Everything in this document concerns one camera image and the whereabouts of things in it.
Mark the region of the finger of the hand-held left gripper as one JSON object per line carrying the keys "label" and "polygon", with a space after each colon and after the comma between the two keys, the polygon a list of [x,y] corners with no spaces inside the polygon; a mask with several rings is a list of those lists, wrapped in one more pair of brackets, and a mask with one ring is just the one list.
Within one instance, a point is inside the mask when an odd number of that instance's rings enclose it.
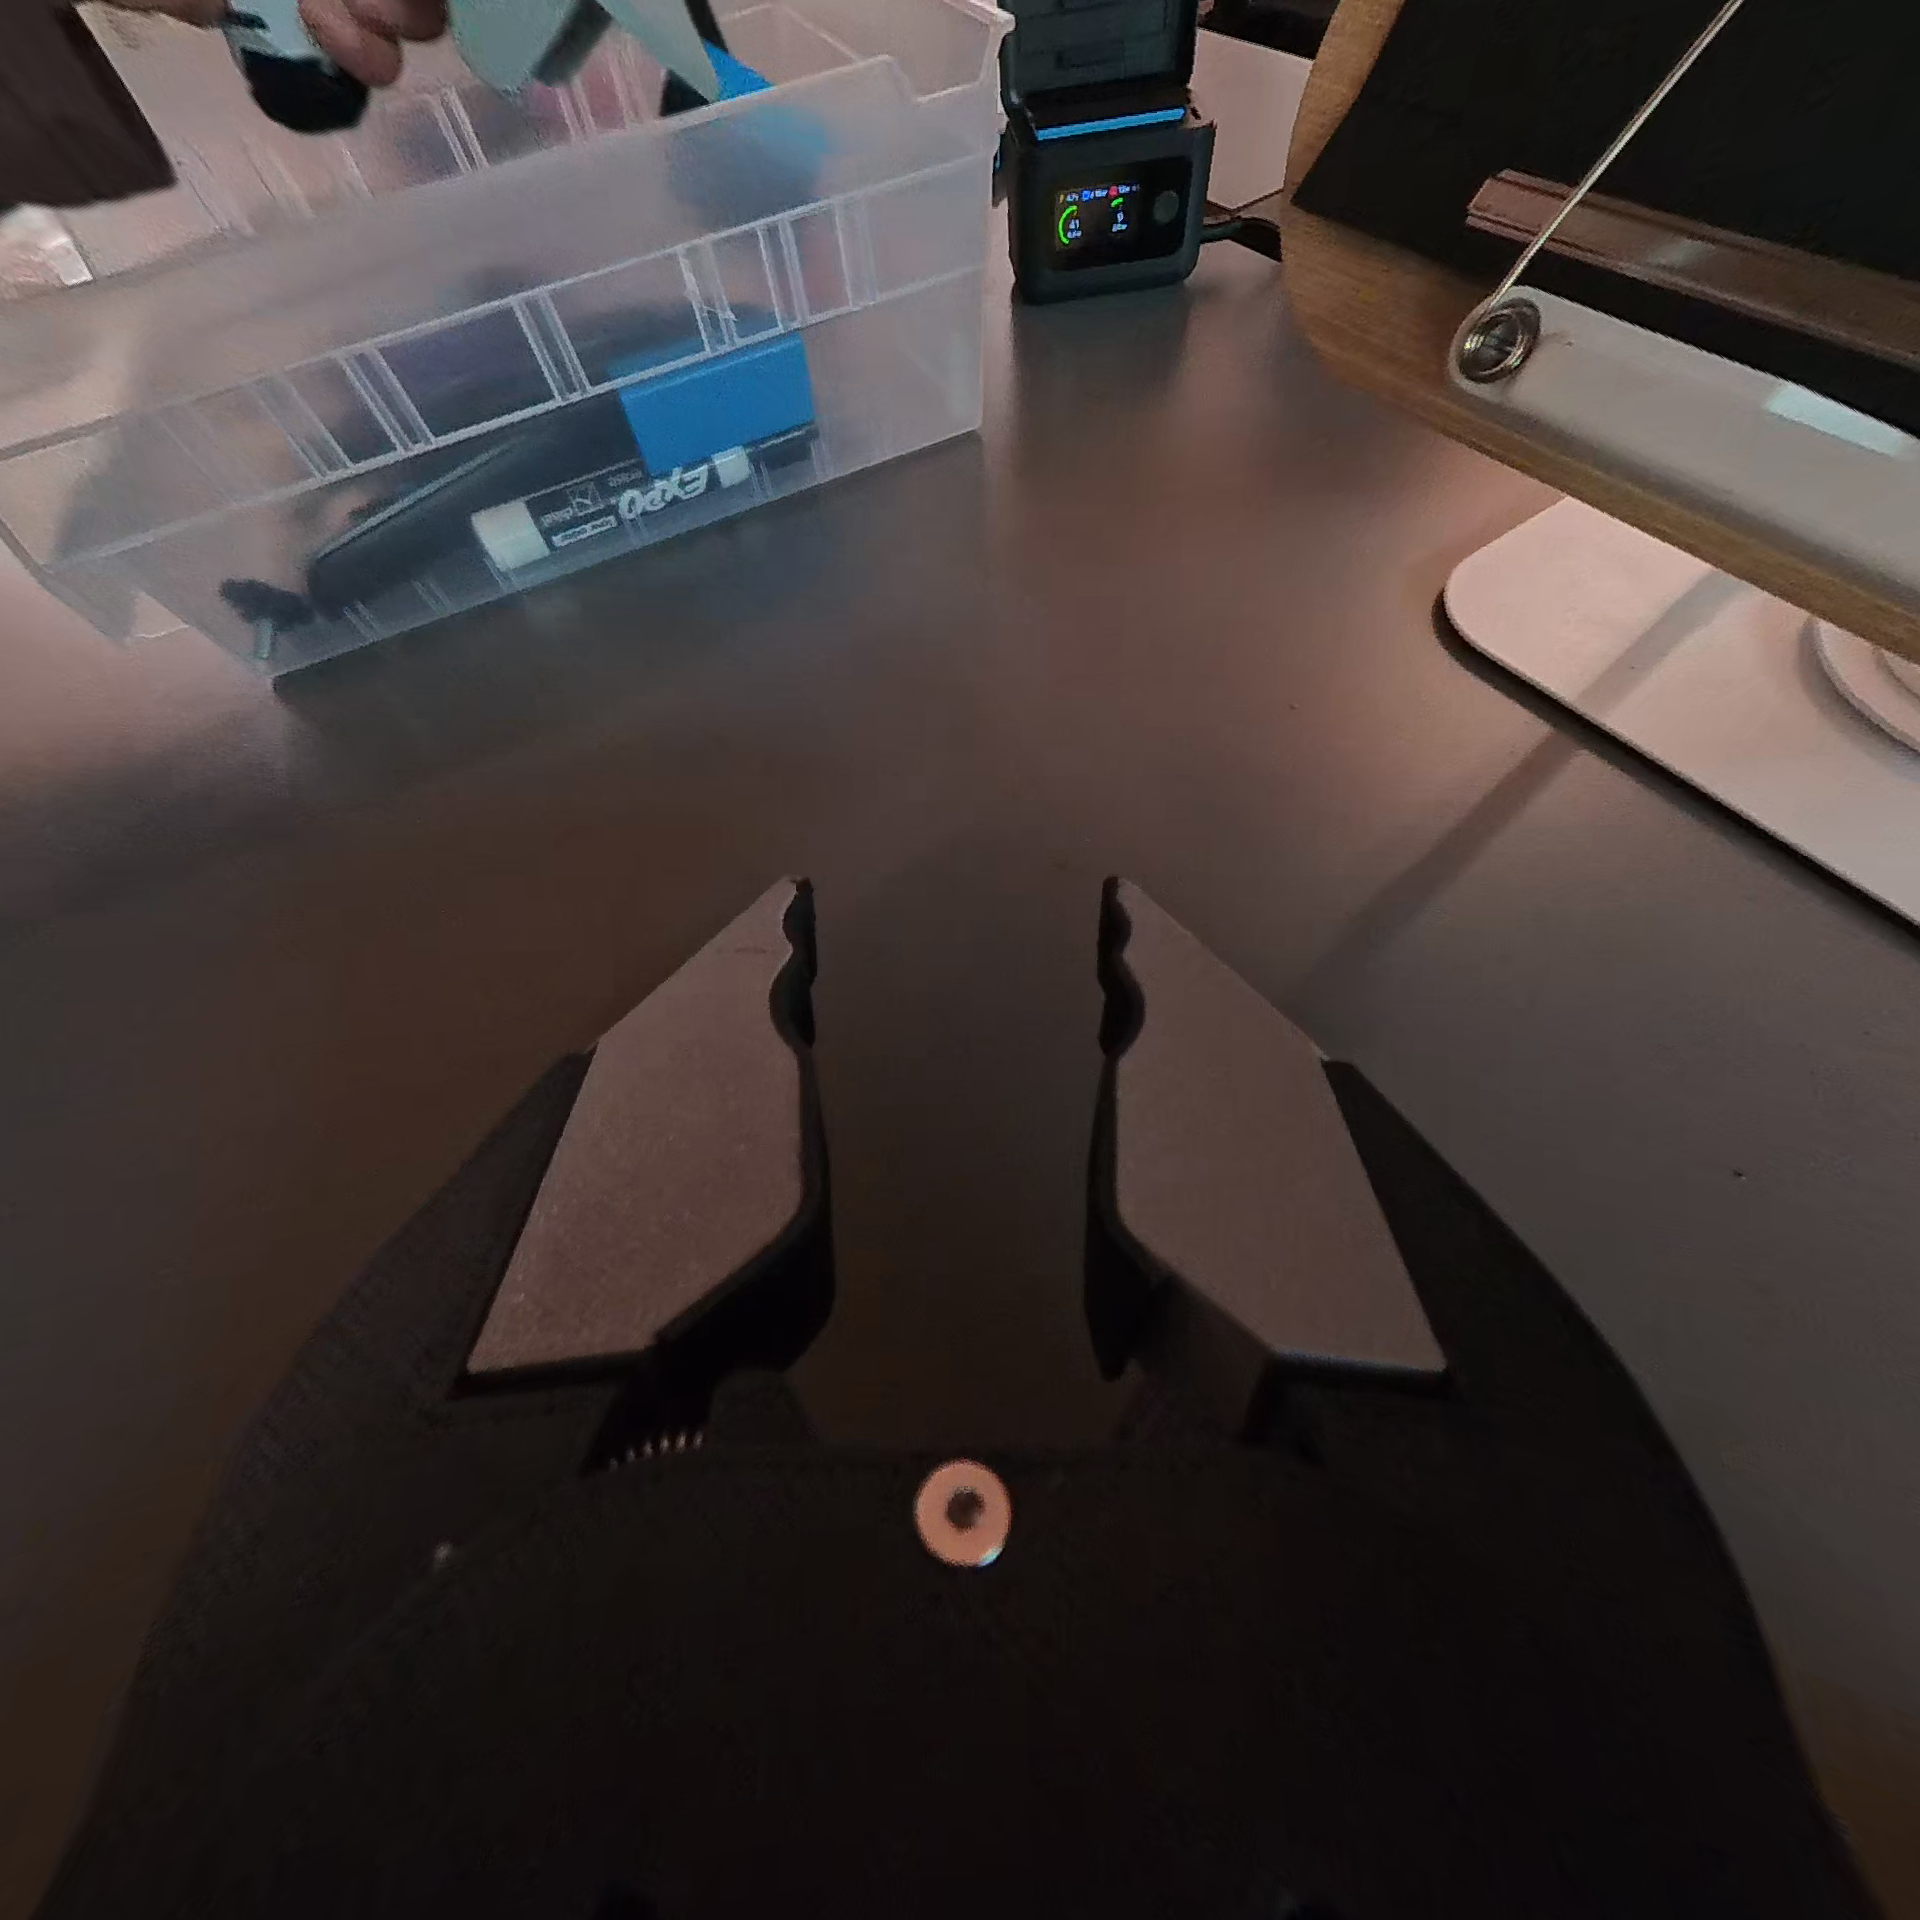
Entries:
{"label": "finger of the hand-held left gripper", "polygon": [[573,83],[606,33],[598,1],[447,1],[447,33],[492,89]]}
{"label": "finger of the hand-held left gripper", "polygon": [[712,53],[690,1],[598,1],[613,27],[634,39],[646,57],[701,105],[723,96]]}

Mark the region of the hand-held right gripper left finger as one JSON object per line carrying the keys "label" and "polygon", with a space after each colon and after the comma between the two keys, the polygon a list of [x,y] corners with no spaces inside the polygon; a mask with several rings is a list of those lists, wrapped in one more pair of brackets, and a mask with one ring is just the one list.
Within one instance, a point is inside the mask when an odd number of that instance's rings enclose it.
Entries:
{"label": "hand-held right gripper left finger", "polygon": [[828,1223],[813,893],[779,878],[591,1046],[468,1380],[664,1356]]}

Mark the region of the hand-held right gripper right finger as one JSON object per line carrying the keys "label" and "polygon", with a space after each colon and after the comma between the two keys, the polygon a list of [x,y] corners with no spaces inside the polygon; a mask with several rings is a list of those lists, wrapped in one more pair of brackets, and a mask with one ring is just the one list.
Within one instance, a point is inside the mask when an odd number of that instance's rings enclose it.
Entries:
{"label": "hand-held right gripper right finger", "polygon": [[1122,878],[1102,884],[1095,974],[1083,1302],[1100,1374],[1442,1380],[1327,1056]]}

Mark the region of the blue black whiteboard eraser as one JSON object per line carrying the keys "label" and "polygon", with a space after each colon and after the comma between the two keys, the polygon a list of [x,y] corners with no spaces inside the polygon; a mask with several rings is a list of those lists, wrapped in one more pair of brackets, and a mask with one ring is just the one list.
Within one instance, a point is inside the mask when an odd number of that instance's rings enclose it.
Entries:
{"label": "blue black whiteboard eraser", "polygon": [[723,105],[770,156],[807,164],[811,169],[828,159],[830,131],[813,111],[795,105],[750,105],[751,100],[770,99],[774,85],[762,76],[758,68],[742,63],[718,40],[707,39],[703,47],[718,79],[716,96],[707,100],[692,85],[683,83],[680,76],[667,70],[662,76],[659,100],[661,117]]}

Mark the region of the clear plastic bin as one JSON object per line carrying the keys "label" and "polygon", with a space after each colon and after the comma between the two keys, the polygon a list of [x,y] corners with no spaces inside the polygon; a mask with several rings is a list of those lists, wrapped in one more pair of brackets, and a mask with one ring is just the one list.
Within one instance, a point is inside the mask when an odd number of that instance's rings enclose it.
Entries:
{"label": "clear plastic bin", "polygon": [[[659,113],[613,27],[492,89],[445,31],[334,134],[277,125],[212,30],[72,4],[175,183],[5,213],[5,582],[124,645],[195,632],[283,679],[981,425],[996,4],[692,4],[830,131],[779,159]],[[804,337],[810,462],[750,502],[515,580],[437,567],[346,613],[304,568],[364,508],[524,427],[619,411],[608,360]]]}

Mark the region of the blue foam block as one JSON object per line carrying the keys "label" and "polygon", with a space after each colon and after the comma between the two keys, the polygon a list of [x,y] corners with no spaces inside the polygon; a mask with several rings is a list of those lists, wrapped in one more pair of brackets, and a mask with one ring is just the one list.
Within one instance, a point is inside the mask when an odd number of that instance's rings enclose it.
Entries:
{"label": "blue foam block", "polygon": [[774,440],[807,443],[819,425],[804,337],[774,331],[725,352],[695,343],[619,352],[608,360],[646,478],[667,478]]}

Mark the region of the black dry-erase marker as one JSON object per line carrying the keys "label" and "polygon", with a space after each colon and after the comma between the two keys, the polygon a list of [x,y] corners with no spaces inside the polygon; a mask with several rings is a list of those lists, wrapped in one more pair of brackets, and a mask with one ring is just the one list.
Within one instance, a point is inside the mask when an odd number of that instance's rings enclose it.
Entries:
{"label": "black dry-erase marker", "polygon": [[364,508],[304,568],[307,596],[328,615],[432,568],[478,565],[488,575],[565,559],[598,559],[614,541],[675,531],[690,510],[748,505],[757,481],[804,463],[815,422],[646,463],[623,413],[524,427],[437,478]]}

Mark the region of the black charger with display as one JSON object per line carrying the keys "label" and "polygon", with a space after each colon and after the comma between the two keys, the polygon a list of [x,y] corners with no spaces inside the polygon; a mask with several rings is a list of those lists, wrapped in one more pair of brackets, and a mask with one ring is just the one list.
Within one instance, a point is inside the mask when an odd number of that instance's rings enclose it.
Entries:
{"label": "black charger with display", "polygon": [[1068,303],[1186,281],[1216,131],[1192,108],[1196,1],[1008,1],[998,47],[1015,294]]}

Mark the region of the black wood-edged display panel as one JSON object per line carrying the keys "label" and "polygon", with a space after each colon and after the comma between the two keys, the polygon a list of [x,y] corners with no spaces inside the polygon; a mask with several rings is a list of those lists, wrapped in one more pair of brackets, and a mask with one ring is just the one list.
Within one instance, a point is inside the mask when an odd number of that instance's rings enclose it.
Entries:
{"label": "black wood-edged display panel", "polygon": [[[1574,184],[1718,4],[1340,4],[1279,206],[1292,316],[1323,367],[1528,480],[1915,657],[1915,601],[1802,540],[1693,508],[1614,453],[1466,399],[1454,336],[1512,246],[1472,232],[1480,183]],[[1915,281],[1915,4],[1741,4],[1599,192]]]}

